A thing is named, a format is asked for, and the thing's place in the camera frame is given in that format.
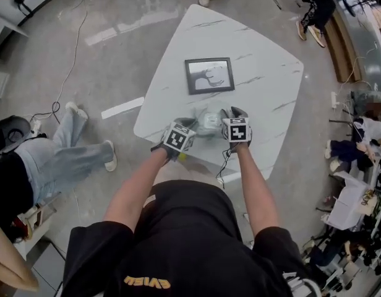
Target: white marble table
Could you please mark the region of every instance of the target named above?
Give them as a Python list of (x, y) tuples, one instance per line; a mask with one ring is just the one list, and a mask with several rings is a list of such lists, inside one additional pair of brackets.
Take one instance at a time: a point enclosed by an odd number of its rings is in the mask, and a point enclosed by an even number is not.
[[(229, 57), (236, 89), (189, 95), (184, 61)], [(245, 25), (192, 5), (179, 24), (153, 77), (134, 133), (152, 142), (178, 117), (192, 117), (207, 105), (237, 106), (249, 114), (250, 150), (267, 179), (283, 144), (301, 84), (303, 64), (286, 50)], [(187, 154), (219, 166), (223, 138), (196, 138)], [(227, 168), (239, 171), (236, 154)]]

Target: man's right arm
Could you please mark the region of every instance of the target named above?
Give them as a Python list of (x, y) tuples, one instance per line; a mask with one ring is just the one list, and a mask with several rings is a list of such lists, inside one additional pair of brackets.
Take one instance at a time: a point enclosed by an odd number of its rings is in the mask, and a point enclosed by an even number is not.
[(242, 190), (254, 236), (270, 226), (279, 226), (272, 192), (255, 164), (246, 143), (236, 147), (241, 169)]

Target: floor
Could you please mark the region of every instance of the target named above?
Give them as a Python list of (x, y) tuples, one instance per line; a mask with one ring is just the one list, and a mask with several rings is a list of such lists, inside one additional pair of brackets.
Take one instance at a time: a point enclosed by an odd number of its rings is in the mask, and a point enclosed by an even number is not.
[[(23, 26), (30, 38), (14, 35), (3, 51), (12, 77), (0, 100), (0, 119), (49, 112), (71, 68), (77, 32), (87, 12), (75, 67), (60, 102), (63, 107), (69, 100), (83, 106), (90, 117), (83, 143), (112, 140), (119, 164), (114, 173), (101, 171), (79, 184), (78, 208), (72, 192), (56, 202), (58, 214), (48, 236), (63, 252), (71, 229), (100, 221), (116, 189), (148, 157), (150, 144), (132, 130), (139, 110), (104, 120), (101, 112), (146, 94), (176, 27), (193, 3), (197, 0), (53, 0)], [(322, 229), (314, 208), (332, 189), (323, 157), (325, 143), (328, 138), (343, 138), (346, 128), (328, 123), (329, 118), (345, 118), (330, 105), (330, 93), (339, 84), (329, 52), (311, 35), (307, 41), (299, 39), (295, 21), (304, 9), (287, 5), (281, 11), (272, 0), (213, 0), (211, 9), (253, 28), (304, 63), (293, 118), (268, 180), (283, 226), (302, 245)], [(342, 95), (348, 89), (344, 86)], [(48, 134), (56, 127), (54, 118), (43, 120), (42, 130)], [(229, 194), (248, 242), (252, 236), (242, 217), (239, 182)]]

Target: framed picture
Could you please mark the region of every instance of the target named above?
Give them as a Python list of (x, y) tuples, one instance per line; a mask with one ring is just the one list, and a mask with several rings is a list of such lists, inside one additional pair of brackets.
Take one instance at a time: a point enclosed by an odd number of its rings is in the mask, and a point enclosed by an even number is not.
[(185, 61), (190, 95), (234, 90), (230, 58), (202, 58)]

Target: black sleeve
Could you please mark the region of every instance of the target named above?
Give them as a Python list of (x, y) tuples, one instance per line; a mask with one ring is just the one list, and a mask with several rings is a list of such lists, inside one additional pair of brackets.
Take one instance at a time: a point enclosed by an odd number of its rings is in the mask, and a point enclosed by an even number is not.
[(302, 262), (298, 246), (286, 229), (277, 226), (263, 229), (255, 237), (252, 250), (270, 259), (282, 272), (296, 272), (301, 278), (310, 278)]
[(103, 291), (133, 242), (133, 232), (118, 222), (72, 229), (62, 297), (91, 297)]

